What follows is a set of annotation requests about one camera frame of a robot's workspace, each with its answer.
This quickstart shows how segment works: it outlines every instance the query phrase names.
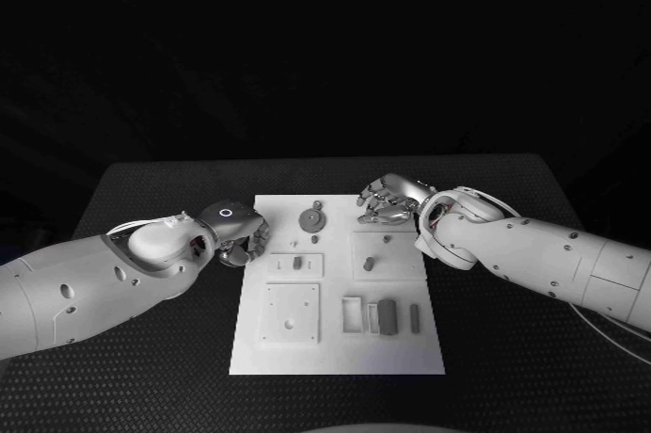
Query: black table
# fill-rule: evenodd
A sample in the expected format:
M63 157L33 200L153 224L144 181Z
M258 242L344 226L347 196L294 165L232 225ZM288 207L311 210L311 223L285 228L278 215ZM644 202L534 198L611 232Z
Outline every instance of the black table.
M359 193L389 171L467 185L521 215L580 229L534 154L114 165L76 238L255 194ZM282 431L396 422L468 431L651 428L651 367L566 303L426 259L445 376L230 377L243 270L212 262L191 290L98 337L14 358L0 431ZM639 353L651 346L589 317Z

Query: metallic robotic hand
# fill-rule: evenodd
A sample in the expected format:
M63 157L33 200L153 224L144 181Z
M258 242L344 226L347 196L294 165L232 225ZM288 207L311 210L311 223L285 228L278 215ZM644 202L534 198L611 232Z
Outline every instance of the metallic robotic hand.
M491 200L514 215L482 198ZM528 217L472 188L439 191L396 174L367 186L360 223L418 215L415 247L446 265L488 271L547 297L651 331L651 251Z
M246 265L266 240L265 219L223 200L196 218L132 221L1 265L0 360L115 327L186 292L216 253L225 265Z

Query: screw hole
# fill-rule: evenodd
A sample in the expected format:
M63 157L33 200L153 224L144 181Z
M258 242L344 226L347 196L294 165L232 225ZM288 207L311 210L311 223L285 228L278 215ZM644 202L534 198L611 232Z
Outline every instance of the screw hole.
M112 270L115 271L115 278L118 281L124 281L127 279L125 270L119 266L117 266Z
M68 284L60 285L60 295L63 298L72 298L75 296L75 291L72 290L72 287Z

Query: hole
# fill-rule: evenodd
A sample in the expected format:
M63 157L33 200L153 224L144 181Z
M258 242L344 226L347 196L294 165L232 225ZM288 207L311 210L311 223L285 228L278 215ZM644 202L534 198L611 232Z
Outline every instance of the hole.
M72 287L68 284L60 285L60 294L63 298L72 298L75 296L75 291L72 290Z
M119 266L117 266L114 268L114 271L115 271L115 278L118 279L118 281L124 281L127 279L125 270Z

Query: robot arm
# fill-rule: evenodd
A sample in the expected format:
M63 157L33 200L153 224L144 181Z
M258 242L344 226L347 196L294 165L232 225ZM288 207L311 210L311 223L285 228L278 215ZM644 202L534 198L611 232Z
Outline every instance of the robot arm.
M216 253L240 266L265 252L265 219L229 200L197 218L181 214L122 229L0 266L0 360L88 339L177 297ZM255 249L245 251L249 236Z
M379 190L387 188L392 198ZM415 246L433 259L461 270L480 261L504 280L651 331L651 251L527 217L504 218L465 187L436 192L387 174L361 191L359 205L367 198L360 222L399 224L419 215Z

